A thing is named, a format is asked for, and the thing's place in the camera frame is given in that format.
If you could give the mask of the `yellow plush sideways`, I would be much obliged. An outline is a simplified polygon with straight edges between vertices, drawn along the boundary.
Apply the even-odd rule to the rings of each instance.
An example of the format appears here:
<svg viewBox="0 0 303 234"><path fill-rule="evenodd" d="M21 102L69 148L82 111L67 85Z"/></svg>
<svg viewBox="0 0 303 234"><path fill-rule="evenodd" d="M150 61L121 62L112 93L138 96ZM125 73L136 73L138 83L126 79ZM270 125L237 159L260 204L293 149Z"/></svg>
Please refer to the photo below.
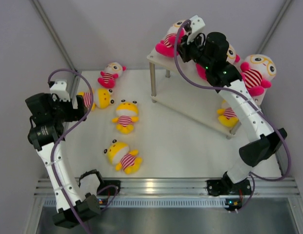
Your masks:
<svg viewBox="0 0 303 234"><path fill-rule="evenodd" d="M109 105L113 105L115 100L112 98L113 90L99 88L93 90L93 95L90 92L79 92L78 95L83 97L83 102L86 108L90 108L93 111L96 107L99 109L105 109Z"/></svg>

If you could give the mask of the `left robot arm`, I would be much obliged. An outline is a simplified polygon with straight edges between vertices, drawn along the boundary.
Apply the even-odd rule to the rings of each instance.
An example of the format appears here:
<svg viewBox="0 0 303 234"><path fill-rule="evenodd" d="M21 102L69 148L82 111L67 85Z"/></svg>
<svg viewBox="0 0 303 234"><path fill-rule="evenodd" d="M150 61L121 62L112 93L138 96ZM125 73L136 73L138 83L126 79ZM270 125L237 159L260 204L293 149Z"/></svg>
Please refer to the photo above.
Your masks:
<svg viewBox="0 0 303 234"><path fill-rule="evenodd" d="M96 195L105 190L97 170L83 174L77 183L65 152L64 122L80 124L86 119L83 97L76 96L77 108L57 94L38 93L26 99L31 112L28 140L42 159L56 199L56 226L73 228L101 213Z"/></svg>

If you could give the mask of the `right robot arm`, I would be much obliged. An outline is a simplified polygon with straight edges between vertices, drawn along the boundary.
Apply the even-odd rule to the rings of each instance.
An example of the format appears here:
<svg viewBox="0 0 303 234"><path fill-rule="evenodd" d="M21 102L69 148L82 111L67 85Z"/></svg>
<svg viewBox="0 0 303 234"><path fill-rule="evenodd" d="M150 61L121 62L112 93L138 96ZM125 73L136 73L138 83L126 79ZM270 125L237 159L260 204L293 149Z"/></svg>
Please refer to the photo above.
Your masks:
<svg viewBox="0 0 303 234"><path fill-rule="evenodd" d="M215 90L228 102L247 133L249 143L239 149L240 158L218 180L218 192L233 194L240 189L242 182L247 181L253 168L269 159L281 146L290 157L285 142L287 132L283 128L277 129L263 115L248 93L238 69L226 61L229 43L224 34L212 32L204 36L202 41L199 37L203 27L196 29L189 20L182 24L178 32L183 29L186 34L180 42L176 41L174 44L174 61L178 72L191 85ZM184 63L192 60L204 66L209 85L199 85L191 81L181 70L177 57L181 57Z"/></svg>

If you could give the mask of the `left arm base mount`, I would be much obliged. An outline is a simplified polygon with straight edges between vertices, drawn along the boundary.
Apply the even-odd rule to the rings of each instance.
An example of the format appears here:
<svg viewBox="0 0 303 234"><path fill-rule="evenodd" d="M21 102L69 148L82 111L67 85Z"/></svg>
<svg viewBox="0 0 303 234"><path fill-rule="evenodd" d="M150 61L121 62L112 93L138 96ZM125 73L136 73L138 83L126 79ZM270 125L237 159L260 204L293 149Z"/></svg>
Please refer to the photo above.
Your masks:
<svg viewBox="0 0 303 234"><path fill-rule="evenodd" d="M104 180L97 189L97 195L109 196L114 195L115 191L120 191L121 181L118 179Z"/></svg>

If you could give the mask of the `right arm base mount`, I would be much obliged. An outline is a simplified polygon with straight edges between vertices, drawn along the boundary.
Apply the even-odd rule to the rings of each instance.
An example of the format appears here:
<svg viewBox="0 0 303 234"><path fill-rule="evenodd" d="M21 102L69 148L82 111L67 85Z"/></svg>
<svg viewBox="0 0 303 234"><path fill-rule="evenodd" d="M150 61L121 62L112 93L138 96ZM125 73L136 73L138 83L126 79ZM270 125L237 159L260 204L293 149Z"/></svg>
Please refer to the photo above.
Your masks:
<svg viewBox="0 0 303 234"><path fill-rule="evenodd" d="M233 184L222 179L210 179L206 181L207 192L211 196L221 195L251 195L251 185L248 179Z"/></svg>

